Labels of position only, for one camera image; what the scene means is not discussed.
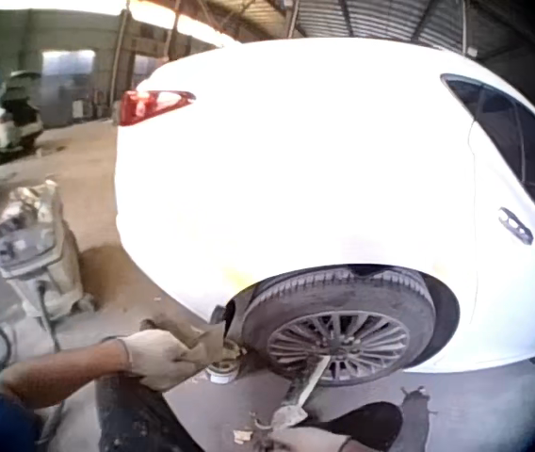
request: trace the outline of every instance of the concrete floor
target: concrete floor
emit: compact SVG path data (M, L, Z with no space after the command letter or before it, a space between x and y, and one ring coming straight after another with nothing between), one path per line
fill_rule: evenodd
M48 131L40 139L44 156L0 167L0 211L15 186L33 185L45 176L60 185L65 216L82 251L84 285L101 305L98 313L74 315L58 326L64 347L132 332L148 315L198 322L148 280L121 248L114 223L115 135L109 122ZM24 317L1 278L0 322L15 342L14 359L50 351L45 333ZM413 405L403 390L412 392L420 386L429 398L421 397L420 404ZM250 428L251 412L267 420L286 387L285 380L265 369L243 372L227 386L214 385L200 374L168 393L167 400L207 451L242 452L250 451L251 445L235 444L233 430ZM330 419L380 400L401 405L406 425L412 426L404 432L409 442L402 450L517 451L535 435L535 366L530 363L463 374L396 373L367 385L319 389L309 408ZM99 434L89 385L68 400L52 448L96 451Z

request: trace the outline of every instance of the dust extractor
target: dust extractor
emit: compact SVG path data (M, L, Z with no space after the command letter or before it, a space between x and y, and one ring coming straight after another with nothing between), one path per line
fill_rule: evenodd
M51 320L68 315L74 305L94 309L83 291L78 254L54 181L10 192L0 217L0 272L19 295L27 315L41 323L40 284L45 287Z

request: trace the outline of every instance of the parked car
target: parked car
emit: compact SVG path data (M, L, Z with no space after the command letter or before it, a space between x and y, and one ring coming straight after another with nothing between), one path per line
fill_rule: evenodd
M138 266L204 319L226 305L284 375L535 356L535 107L463 56L304 39L177 60L123 97L115 187Z
M32 150L43 133L38 108L31 104L31 91L39 73L15 71L0 90L0 148L4 152Z

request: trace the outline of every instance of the hand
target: hand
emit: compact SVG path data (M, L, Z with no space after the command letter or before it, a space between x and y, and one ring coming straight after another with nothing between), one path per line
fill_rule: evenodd
M145 330L120 340L127 350L129 371L157 391L167 391L206 366L184 361L189 349L168 331Z
M261 441L258 451L339 452L349 436L335 435L321 428L284 428L271 432Z

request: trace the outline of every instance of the work glove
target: work glove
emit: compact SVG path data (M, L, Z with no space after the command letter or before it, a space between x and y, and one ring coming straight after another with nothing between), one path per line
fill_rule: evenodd
M168 391L221 360L222 325L205 332L181 325L172 330L145 330L119 338L127 351L129 371L156 391Z
M284 428L271 432L255 446L256 452L374 452L349 436L314 427Z

